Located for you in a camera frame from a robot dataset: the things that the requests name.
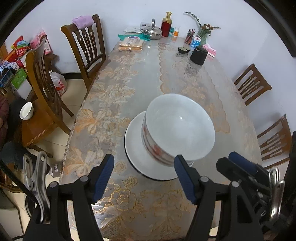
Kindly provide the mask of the large white bowl red flowers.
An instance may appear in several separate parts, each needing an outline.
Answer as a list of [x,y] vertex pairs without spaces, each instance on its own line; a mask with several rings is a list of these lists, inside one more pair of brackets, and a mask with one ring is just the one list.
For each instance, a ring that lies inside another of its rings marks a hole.
[[142,141],[165,166],[182,155],[188,164],[206,157],[215,144],[215,128],[208,113],[181,94],[164,94],[148,105],[142,123]]

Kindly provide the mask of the plain white plate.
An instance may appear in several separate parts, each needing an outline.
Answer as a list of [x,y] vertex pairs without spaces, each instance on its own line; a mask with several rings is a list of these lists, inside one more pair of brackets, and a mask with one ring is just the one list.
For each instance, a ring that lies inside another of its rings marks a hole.
[[132,119],[125,132],[125,153],[132,166],[143,176],[155,181],[177,178],[174,167],[158,162],[145,148],[142,141],[142,123],[145,111]]

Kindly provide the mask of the metal spring clip right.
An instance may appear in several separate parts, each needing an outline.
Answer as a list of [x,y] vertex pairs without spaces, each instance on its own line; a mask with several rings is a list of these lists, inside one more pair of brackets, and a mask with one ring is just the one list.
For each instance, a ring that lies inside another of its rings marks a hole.
[[276,222],[280,216],[282,198],[285,189],[285,181],[280,178],[280,171],[276,166],[270,169],[269,183],[271,196],[269,221]]

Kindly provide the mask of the near right wooden chair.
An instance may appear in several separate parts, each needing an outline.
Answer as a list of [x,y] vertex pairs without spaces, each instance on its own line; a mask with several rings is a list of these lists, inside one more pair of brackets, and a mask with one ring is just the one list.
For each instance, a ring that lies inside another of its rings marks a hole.
[[288,162],[292,144],[292,134],[284,114],[273,125],[258,136],[262,165],[265,169]]

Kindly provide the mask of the metal spring clip left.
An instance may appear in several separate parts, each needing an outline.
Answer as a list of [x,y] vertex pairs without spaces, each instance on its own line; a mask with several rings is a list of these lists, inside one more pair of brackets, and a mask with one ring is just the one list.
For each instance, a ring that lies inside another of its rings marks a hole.
[[47,174],[47,154],[40,151],[37,156],[35,169],[33,161],[28,154],[23,156],[23,170],[25,186],[32,192],[40,208],[40,223],[47,222],[50,215],[50,202],[46,193],[45,178]]

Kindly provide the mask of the near left wooden chair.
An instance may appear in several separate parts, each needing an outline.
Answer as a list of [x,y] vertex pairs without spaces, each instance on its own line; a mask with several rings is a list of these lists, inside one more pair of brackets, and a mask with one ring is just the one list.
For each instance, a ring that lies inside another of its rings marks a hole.
[[45,63],[46,40],[47,36],[44,35],[38,47],[32,49],[26,56],[27,74],[37,99],[32,102],[33,116],[29,120],[22,121],[22,146],[37,152],[43,150],[37,146],[37,143],[56,128],[60,128],[67,135],[70,134],[71,130],[63,122],[63,111],[74,116],[60,98],[50,77]]

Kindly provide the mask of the pink tissue pack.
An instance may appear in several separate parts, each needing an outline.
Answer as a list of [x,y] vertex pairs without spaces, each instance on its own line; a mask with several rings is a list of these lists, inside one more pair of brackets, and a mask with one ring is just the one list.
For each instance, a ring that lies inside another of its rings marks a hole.
[[208,51],[208,55],[212,57],[216,56],[216,50],[213,49],[208,43],[204,44],[202,47]]

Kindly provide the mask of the white red plastic bag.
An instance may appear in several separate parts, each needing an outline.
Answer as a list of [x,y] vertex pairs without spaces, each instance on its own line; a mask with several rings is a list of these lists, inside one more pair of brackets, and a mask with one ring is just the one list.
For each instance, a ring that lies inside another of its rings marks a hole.
[[58,92],[59,96],[62,96],[67,89],[67,82],[65,80],[65,78],[63,77],[63,75],[54,72],[54,71],[50,71],[50,77],[53,81],[53,84],[55,86],[56,91]]

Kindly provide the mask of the blue white carton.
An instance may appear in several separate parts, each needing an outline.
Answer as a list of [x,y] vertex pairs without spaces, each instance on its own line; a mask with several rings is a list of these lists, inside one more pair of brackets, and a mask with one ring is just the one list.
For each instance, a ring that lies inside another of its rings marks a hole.
[[199,46],[201,43],[201,38],[200,36],[194,36],[192,38],[192,41],[191,41],[191,48],[195,48],[196,46]]

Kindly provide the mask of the pencil holder with pencils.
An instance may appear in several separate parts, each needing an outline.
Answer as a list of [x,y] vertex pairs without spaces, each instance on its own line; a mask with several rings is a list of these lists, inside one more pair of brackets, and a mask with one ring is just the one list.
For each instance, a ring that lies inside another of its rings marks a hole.
[[185,41],[184,41],[185,44],[191,45],[191,41],[192,41],[192,38],[194,37],[195,32],[196,31],[194,29],[188,30]]

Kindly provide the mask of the orange pill bottle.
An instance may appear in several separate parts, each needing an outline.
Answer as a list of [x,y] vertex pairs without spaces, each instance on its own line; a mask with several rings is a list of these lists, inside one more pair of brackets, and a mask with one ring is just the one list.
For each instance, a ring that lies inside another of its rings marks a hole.
[[175,27],[173,32],[173,37],[177,37],[179,35],[179,28]]

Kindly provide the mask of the steel kettle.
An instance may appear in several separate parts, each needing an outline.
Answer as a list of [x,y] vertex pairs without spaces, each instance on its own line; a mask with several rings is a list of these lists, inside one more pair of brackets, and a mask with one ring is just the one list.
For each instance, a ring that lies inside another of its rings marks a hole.
[[156,26],[155,19],[152,19],[152,25],[145,27],[142,33],[149,40],[159,40],[163,35],[162,30]]

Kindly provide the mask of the red gold bottle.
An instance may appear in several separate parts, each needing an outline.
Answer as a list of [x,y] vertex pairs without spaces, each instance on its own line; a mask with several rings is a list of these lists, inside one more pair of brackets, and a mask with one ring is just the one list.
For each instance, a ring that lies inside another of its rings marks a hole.
[[172,13],[170,11],[166,12],[166,17],[163,18],[162,20],[162,25],[161,25],[161,31],[162,31],[162,36],[163,37],[168,37],[170,29],[171,29],[171,15]]

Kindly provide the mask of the packaged crackers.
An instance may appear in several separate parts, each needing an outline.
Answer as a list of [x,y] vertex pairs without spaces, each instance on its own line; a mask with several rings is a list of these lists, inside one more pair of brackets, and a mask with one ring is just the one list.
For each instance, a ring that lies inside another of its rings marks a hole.
[[144,46],[144,40],[140,38],[125,38],[118,44],[119,51],[141,51]]

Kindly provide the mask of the purple cloth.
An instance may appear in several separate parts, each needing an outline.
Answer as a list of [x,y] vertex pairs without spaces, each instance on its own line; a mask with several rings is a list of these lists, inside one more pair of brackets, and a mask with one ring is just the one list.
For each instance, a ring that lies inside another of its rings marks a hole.
[[72,23],[79,29],[90,27],[94,24],[92,16],[79,16],[72,20]]

